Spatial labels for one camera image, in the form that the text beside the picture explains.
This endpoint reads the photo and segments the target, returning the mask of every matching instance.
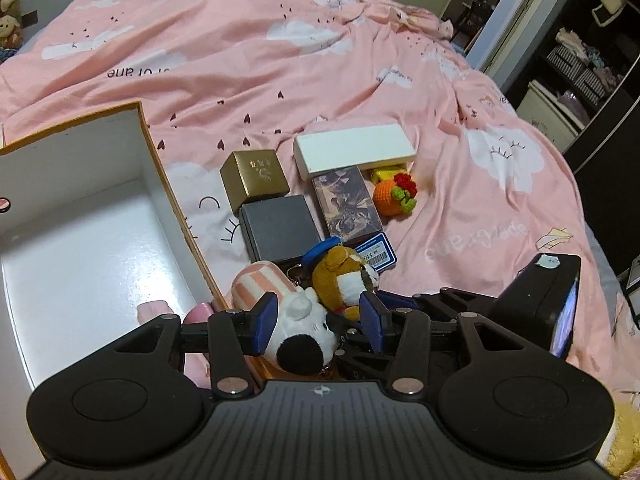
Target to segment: orange crochet toy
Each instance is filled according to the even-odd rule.
[[[381,215],[396,216],[414,210],[418,189],[407,173],[397,173],[392,180],[382,180],[373,191],[373,203]]]

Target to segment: white dog plush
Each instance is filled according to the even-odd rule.
[[[327,311],[316,292],[294,286],[271,262],[249,265],[231,286],[234,306],[242,310],[250,310],[265,292],[278,297],[278,320],[264,358],[292,374],[320,373],[331,362],[338,338],[327,327]]]

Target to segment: bed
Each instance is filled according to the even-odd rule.
[[[140,100],[191,234],[227,294],[249,263],[220,178],[228,154],[276,149],[320,227],[293,160],[295,136],[397,122],[417,149],[419,195],[411,216],[385,226],[398,264],[381,287],[497,295],[535,253],[578,254],[568,360],[635,399],[640,364],[622,365],[620,355],[636,342],[615,330],[628,307],[584,224],[569,167],[452,49],[451,33],[426,10],[388,0],[76,0],[0,66],[3,142]]]

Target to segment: gold box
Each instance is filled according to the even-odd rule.
[[[232,152],[220,169],[231,210],[245,202],[285,196],[289,184],[275,150]]]

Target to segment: red crochet flower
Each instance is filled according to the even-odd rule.
[[[396,186],[401,187],[409,192],[409,196],[413,198],[418,193],[418,187],[408,173],[396,173],[394,175]]]

